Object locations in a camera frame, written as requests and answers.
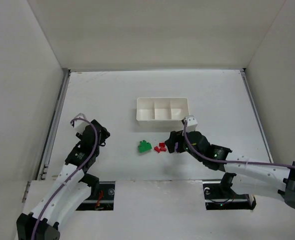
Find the green lego brick stack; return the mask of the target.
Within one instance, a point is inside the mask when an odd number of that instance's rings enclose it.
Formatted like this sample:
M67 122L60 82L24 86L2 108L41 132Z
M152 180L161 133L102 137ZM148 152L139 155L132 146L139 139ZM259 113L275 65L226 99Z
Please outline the green lego brick stack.
M145 152L150 151L152 149L152 145L149 142L147 142L146 140L142 140L139 142L139 145L137 148L138 148L138 152L140 154L143 154Z

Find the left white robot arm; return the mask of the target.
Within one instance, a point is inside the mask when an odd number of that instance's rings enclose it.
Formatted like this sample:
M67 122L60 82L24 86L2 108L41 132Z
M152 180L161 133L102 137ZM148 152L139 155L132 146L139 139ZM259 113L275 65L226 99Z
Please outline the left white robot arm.
M30 213L21 213L16 220L20 240L58 240L71 215L84 200L95 195L100 187L98 177L88 173L105 146L110 133L97 120L81 117L71 120L79 142L65 159L53 185Z

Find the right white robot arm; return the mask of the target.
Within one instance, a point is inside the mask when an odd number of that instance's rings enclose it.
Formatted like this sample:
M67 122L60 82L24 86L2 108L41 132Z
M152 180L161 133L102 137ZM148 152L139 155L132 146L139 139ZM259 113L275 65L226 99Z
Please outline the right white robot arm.
M172 131L165 145L171 154L187 152L210 170L223 172L219 185L223 198L259 195L295 209L295 161L291 165L257 162L211 144L198 131Z

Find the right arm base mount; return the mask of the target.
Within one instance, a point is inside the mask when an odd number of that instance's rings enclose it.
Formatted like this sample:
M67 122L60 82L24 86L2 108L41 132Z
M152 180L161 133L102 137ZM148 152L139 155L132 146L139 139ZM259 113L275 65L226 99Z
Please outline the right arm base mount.
M205 208L208 211L255 209L257 202L253 195L237 194L232 190L235 176L235 173L225 173L221 180L202 182Z

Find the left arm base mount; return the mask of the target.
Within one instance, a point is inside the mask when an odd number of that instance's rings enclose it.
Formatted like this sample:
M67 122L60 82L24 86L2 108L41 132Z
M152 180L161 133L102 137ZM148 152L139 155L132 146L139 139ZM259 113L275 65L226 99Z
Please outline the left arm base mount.
M101 181L98 190L84 200L76 211L113 211L115 186L115 181Z

